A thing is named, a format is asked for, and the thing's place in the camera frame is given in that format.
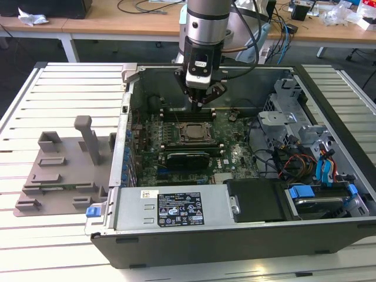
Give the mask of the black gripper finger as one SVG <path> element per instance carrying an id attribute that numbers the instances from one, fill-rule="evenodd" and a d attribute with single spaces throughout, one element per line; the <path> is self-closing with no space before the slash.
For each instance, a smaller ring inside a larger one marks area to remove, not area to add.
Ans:
<path id="1" fill-rule="evenodd" d="M 203 105 L 206 105 L 215 99 L 219 98 L 227 92 L 227 86 L 221 82 L 214 83 L 209 89 L 198 90 L 197 97 L 197 108 L 196 111 L 199 112 Z"/>
<path id="2" fill-rule="evenodd" d="M 197 93 L 196 89 L 190 88 L 186 85 L 186 75 L 184 74 L 183 68 L 178 68 L 174 71 L 174 76 L 182 90 L 182 92 L 188 96 L 191 105 L 192 112 L 198 112 L 197 105 Z"/>

